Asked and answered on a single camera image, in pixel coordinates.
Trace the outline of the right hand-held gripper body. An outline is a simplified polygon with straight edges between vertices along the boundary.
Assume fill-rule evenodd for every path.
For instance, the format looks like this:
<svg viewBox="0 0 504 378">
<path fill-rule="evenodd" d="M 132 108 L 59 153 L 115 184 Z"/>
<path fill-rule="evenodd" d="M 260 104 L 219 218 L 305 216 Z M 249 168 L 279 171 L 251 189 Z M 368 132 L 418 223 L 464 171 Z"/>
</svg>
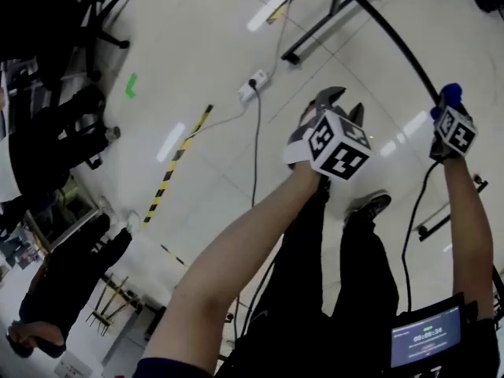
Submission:
<svg viewBox="0 0 504 378">
<path fill-rule="evenodd" d="M 455 101 L 442 93 L 439 104 L 431 111 L 434 137 L 429 157 L 434 161 L 465 157 L 478 136 L 473 119 L 465 112 L 463 104 L 459 102 L 452 106 L 452 103 Z"/>
</svg>

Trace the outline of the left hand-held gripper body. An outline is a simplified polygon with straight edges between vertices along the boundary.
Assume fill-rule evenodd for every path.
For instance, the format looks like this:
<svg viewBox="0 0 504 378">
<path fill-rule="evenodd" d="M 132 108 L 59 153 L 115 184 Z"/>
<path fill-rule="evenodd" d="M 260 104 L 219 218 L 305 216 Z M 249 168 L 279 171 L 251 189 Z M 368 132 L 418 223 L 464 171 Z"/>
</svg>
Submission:
<svg viewBox="0 0 504 378">
<path fill-rule="evenodd" d="M 283 152 L 290 167 L 309 162 L 311 168 L 334 180 L 351 180 L 372 156 L 369 139 L 347 118 L 326 112 L 314 128 L 295 129 Z"/>
</svg>

